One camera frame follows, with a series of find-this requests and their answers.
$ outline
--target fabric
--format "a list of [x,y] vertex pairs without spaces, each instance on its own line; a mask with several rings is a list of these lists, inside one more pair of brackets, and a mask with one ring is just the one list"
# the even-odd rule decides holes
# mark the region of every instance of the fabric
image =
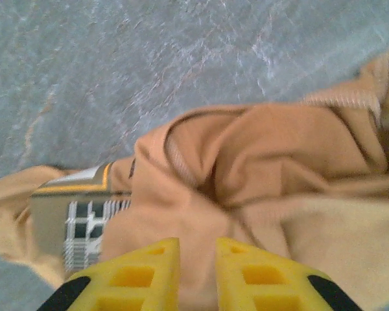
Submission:
[[[108,220],[100,260],[180,238],[180,310],[217,310],[220,236],[326,272],[364,310],[389,302],[389,52],[299,102],[183,115],[109,165],[107,183],[76,186],[58,205],[52,194],[62,188],[46,183],[68,173],[34,167],[0,180],[0,255],[55,287],[65,279],[64,241],[49,250],[52,234],[38,233],[60,235],[69,200],[105,191],[131,204]],[[53,203],[32,208],[35,193]]]

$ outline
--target concrete floor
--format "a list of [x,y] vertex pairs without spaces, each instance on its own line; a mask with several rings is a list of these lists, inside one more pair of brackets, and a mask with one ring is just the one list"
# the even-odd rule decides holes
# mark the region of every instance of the concrete floor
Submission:
[[[294,100],[388,48],[389,0],[0,0],[0,177],[128,156],[191,108]],[[0,310],[50,293],[0,260]]]

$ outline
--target crumpled cloth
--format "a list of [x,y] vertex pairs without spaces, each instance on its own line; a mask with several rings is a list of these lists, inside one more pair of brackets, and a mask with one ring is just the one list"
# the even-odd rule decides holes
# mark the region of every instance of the crumpled cloth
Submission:
[[[65,278],[62,258],[35,244],[30,196],[68,173],[41,166],[0,179],[0,255],[53,286]],[[107,223],[100,260],[180,238],[180,310],[217,310],[220,236],[322,270],[364,310],[381,307],[389,302],[389,52],[299,102],[178,117],[112,164],[110,188],[130,191],[131,206]]]

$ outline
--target yellow plastic object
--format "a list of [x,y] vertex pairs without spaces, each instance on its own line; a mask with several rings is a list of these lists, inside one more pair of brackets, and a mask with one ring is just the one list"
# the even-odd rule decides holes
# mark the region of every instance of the yellow plastic object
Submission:
[[167,238],[82,270],[91,282],[68,311],[177,311],[180,246]]
[[220,311],[330,311],[307,280],[326,274],[230,238],[217,240]]

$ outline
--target beige fabric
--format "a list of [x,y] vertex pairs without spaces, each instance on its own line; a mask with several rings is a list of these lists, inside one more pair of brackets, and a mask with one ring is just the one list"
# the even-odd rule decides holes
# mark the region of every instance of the beige fabric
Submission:
[[[219,236],[330,274],[363,309],[389,302],[389,53],[296,105],[192,111],[141,137],[135,159],[132,178],[130,159],[111,167],[132,204],[108,222],[100,259],[179,237],[181,310],[217,310]],[[0,254],[53,285],[61,258],[35,248],[29,196],[63,174],[0,180]]]

